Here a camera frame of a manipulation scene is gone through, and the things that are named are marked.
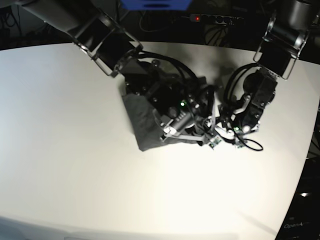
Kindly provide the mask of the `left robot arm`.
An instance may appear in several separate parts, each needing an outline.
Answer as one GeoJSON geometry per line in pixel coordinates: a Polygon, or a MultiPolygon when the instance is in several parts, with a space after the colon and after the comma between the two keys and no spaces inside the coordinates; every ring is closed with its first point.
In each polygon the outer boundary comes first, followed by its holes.
{"type": "Polygon", "coordinates": [[[217,122],[231,134],[233,144],[246,142],[245,136],[259,128],[266,106],[275,98],[277,80],[288,79],[319,9],[318,0],[282,1],[268,22],[253,63],[230,76],[217,122]]]}

